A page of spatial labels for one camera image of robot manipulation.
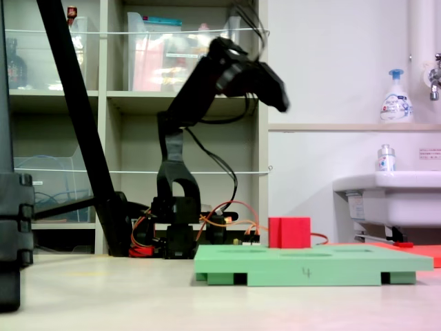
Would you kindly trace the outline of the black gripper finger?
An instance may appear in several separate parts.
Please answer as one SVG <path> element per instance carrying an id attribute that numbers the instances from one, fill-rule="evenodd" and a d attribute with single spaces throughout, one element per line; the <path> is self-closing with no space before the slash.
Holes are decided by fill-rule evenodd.
<path id="1" fill-rule="evenodd" d="M 282 79 L 264 62 L 258 63 L 258 98 L 279 112 L 286 112 L 290 103 Z"/>

